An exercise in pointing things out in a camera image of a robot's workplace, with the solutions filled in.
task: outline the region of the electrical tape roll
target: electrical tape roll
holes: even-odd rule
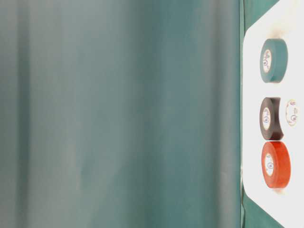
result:
[[[288,150],[281,141],[266,142],[262,151],[262,171],[269,188],[285,188],[290,179]]]
[[[279,97],[264,98],[260,108],[260,129],[266,140],[281,140],[284,136],[279,120]]]
[[[283,39],[267,39],[260,57],[260,72],[264,82],[282,81],[288,61],[287,45]]]
[[[288,95],[281,97],[280,100],[280,126],[282,132],[288,135],[288,138],[302,137],[302,130],[304,125],[301,119],[301,97],[295,95]]]

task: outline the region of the black tape roll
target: black tape roll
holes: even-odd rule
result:
[[[284,134],[279,120],[279,97],[264,98],[260,109],[260,129],[266,140],[280,140]]]

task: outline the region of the teal tape roll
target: teal tape roll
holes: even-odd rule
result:
[[[260,57],[260,72],[264,82],[279,83],[287,68],[287,46],[282,39],[267,39]]]

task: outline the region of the teal fabric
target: teal fabric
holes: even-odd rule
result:
[[[255,204],[246,194],[243,197],[245,219],[243,228],[283,228],[277,221]]]
[[[279,0],[241,0],[244,4],[244,26],[247,30]]]
[[[0,226],[239,227],[238,4],[2,1]]]

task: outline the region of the teal curtain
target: teal curtain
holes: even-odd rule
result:
[[[244,4],[245,30],[252,26],[261,16],[264,15],[279,0],[241,0]]]
[[[240,226],[238,0],[0,6],[1,227]]]

